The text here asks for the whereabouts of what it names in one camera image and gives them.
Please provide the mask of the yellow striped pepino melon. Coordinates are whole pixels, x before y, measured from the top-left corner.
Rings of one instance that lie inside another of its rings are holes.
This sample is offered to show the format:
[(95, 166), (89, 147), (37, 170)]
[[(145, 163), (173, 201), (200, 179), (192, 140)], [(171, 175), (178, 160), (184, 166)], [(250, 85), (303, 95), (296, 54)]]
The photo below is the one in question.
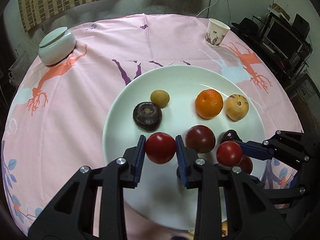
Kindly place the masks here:
[(225, 101), (226, 114), (233, 121), (243, 119), (249, 111), (247, 99), (240, 94), (232, 94)]

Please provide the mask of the dark red plum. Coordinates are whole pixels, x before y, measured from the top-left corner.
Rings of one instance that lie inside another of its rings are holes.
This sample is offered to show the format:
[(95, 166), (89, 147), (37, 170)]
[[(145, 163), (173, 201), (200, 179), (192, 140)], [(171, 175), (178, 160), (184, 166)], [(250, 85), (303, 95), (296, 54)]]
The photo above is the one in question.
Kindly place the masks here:
[(194, 149), (197, 153), (208, 153), (214, 149), (215, 144), (215, 135), (207, 126), (193, 126), (185, 136), (185, 145)]

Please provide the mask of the small orange mandarin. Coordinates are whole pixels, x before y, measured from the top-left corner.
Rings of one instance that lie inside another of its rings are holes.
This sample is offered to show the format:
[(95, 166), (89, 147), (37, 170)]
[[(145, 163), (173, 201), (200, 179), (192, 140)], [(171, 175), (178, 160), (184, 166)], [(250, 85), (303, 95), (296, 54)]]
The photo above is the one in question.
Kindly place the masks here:
[(214, 89), (203, 90), (195, 99), (196, 113), (204, 119), (212, 119), (223, 109), (223, 98)]

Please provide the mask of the red cherry tomato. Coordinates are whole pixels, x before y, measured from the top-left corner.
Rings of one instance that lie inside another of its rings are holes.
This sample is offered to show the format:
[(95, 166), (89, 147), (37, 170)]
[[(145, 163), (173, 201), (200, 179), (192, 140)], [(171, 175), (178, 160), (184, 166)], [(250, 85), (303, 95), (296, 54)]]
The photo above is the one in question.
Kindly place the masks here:
[(145, 151), (147, 157), (153, 163), (166, 164), (176, 153), (176, 142), (169, 134), (157, 132), (147, 139)]

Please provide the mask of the small green-yellow fruit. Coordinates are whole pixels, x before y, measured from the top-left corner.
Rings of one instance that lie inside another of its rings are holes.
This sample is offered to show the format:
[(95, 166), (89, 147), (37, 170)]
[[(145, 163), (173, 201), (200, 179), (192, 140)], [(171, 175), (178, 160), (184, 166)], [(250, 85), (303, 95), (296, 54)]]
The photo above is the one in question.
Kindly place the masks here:
[(164, 90), (154, 90), (150, 95), (152, 103), (160, 108), (164, 108), (170, 101), (170, 95)]

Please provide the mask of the dark water chestnut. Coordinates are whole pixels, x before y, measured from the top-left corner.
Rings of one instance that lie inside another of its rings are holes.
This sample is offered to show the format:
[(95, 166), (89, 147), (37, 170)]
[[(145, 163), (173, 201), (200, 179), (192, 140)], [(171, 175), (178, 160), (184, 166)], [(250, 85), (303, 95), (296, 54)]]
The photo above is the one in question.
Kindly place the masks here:
[(153, 132), (162, 121), (162, 110), (153, 102), (141, 102), (133, 110), (135, 124), (144, 131)]

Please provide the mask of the white oval plate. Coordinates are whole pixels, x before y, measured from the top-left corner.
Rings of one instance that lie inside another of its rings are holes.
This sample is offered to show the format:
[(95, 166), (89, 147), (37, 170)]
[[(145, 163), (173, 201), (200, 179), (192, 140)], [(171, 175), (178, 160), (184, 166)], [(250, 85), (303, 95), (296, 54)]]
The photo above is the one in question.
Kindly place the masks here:
[[(206, 120), (197, 115), (194, 102), (206, 89), (218, 91), (224, 99), (241, 94), (241, 89), (220, 74), (210, 70), (175, 65), (150, 70), (131, 81), (116, 97), (103, 129), (103, 156), (105, 163), (122, 157), (126, 149), (137, 145), (139, 137), (150, 136), (133, 120), (133, 110), (148, 101), (154, 90), (164, 90), (170, 101), (163, 108), (163, 118), (158, 128), (172, 137), (185, 136), (195, 125), (209, 127), (219, 138), (233, 129), (245, 142), (262, 142), (266, 133), (262, 119), (254, 105), (240, 121), (232, 121), (225, 112)], [(197, 190), (186, 189), (178, 179), (177, 159), (157, 165), (144, 160), (138, 186), (124, 190), (125, 202), (141, 216), (170, 229), (193, 230), (196, 222)]]

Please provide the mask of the pink patterned tablecloth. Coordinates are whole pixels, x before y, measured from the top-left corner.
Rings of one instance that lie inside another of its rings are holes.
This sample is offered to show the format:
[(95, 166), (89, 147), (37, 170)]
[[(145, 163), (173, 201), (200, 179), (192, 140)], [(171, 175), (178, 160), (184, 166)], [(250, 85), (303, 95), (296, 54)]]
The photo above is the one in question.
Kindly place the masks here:
[(174, 14), (85, 23), (73, 28), (76, 48), (61, 63), (47, 67), (35, 59), (10, 106), (1, 150), (7, 204), (21, 233), (80, 166), (103, 166), (103, 125), (112, 103), (154, 68), (184, 64), (217, 72), (253, 101), (268, 137), (278, 129), (302, 130), (264, 61), (234, 33), (211, 48), (207, 25)]

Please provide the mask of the computer monitor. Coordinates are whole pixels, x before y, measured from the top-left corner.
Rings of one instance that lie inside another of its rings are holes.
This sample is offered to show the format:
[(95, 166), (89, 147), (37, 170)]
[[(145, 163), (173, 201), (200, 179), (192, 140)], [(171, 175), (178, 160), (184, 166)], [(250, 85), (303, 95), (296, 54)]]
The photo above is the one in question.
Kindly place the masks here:
[(303, 43), (279, 21), (272, 20), (264, 37), (263, 44), (271, 51), (277, 51), (291, 60), (300, 52)]

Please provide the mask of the floral paper cup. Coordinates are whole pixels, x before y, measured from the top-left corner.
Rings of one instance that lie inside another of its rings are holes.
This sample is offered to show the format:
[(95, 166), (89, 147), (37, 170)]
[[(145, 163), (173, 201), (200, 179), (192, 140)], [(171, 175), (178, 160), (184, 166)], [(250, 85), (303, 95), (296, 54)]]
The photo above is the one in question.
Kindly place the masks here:
[(228, 25), (210, 18), (204, 40), (209, 46), (218, 47), (229, 31), (230, 27)]

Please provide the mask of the white lidded ceramic jar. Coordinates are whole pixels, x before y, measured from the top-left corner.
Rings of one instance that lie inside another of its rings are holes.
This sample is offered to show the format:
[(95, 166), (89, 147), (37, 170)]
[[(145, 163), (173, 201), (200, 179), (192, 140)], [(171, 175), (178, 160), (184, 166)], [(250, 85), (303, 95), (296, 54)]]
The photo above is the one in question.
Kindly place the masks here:
[(67, 27), (56, 28), (40, 42), (39, 58), (47, 66), (54, 65), (68, 56), (75, 44), (75, 36)]

